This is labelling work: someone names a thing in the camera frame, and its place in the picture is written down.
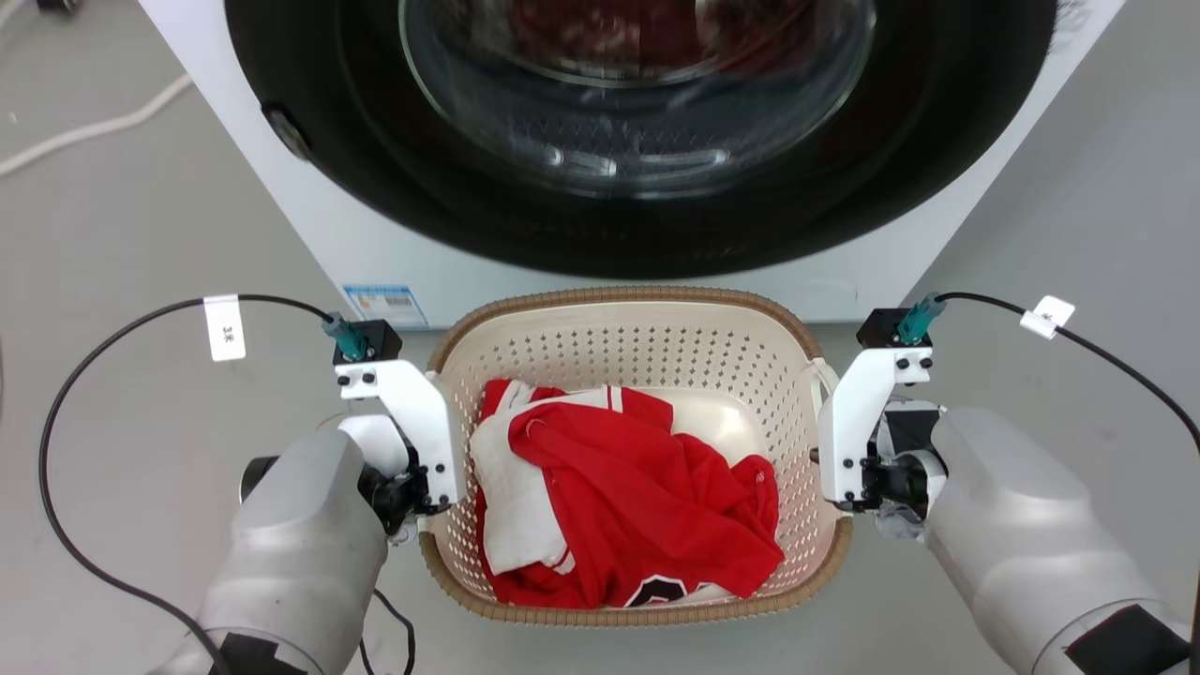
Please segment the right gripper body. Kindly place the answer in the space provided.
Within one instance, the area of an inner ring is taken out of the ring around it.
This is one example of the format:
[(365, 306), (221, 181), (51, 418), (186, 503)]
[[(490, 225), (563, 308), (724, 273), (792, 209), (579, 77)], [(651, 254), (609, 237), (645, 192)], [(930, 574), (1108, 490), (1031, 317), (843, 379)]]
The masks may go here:
[(926, 518), (949, 471), (932, 444), (946, 407), (929, 401), (889, 400), (866, 444), (866, 512), (892, 539), (924, 542)]

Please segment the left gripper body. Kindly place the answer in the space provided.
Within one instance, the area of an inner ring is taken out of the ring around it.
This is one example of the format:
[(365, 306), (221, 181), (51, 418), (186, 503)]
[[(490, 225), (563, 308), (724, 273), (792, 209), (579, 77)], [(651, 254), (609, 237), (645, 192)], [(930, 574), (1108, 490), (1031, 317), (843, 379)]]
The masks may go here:
[(420, 518), (449, 509), (449, 500), (431, 496), (431, 468), (391, 417), (348, 416), (337, 428), (364, 453), (358, 490), (379, 518), (391, 546), (414, 540)]

